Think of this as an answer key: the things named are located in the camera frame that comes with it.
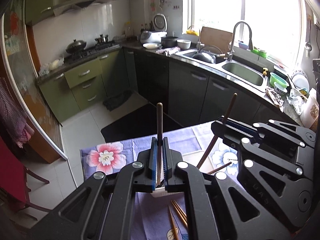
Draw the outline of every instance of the chair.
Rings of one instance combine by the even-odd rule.
[[[27,174],[49,184],[44,179],[26,168],[8,149],[0,137],[0,188],[8,193],[8,204],[12,211],[17,212],[24,208],[32,207],[44,212],[51,209],[33,204],[29,199],[31,189],[27,187]]]

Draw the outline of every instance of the window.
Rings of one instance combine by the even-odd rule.
[[[193,0],[191,24],[233,32],[235,23],[247,22],[252,43],[270,57],[294,67],[300,47],[300,0]],[[245,25],[237,28],[236,41],[249,41]]]

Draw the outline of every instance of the black floor mat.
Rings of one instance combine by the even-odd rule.
[[[133,111],[101,130],[106,142],[123,141],[157,133],[156,108],[151,104]],[[163,115],[163,132],[182,128],[171,118]]]

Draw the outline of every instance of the wooden cutting board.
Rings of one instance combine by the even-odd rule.
[[[214,45],[222,50],[223,53],[229,51],[228,45],[232,40],[232,33],[213,29],[209,27],[202,27],[200,41],[204,45]]]

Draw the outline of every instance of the cabinet handle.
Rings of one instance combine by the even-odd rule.
[[[51,7],[48,7],[46,9],[43,9],[40,13],[44,13],[45,11],[51,10]]]
[[[191,73],[191,76],[193,76],[194,78],[196,78],[198,80],[202,80],[202,81],[207,79],[206,77],[200,77],[200,76],[193,74],[193,73]]]
[[[87,74],[89,74],[89,73],[90,73],[90,69],[88,69],[87,71],[79,74],[79,77],[83,77],[83,76],[85,76],[85,75],[87,75]]]
[[[104,55],[104,56],[103,56],[103,57],[101,57],[100,59],[104,59],[104,58],[107,58],[107,57],[109,57],[109,54]]]
[[[82,88],[86,89],[86,88],[90,87],[91,85],[92,85],[92,83],[90,83],[89,85],[82,86]]]
[[[88,102],[94,100],[97,97],[97,95],[95,95],[93,98],[88,99]]]
[[[214,85],[216,88],[219,88],[221,90],[228,90],[229,89],[228,87],[221,86],[213,81],[212,81],[212,85]]]
[[[57,80],[59,78],[62,78],[64,76],[64,73],[62,73],[61,75],[57,76],[54,80]]]

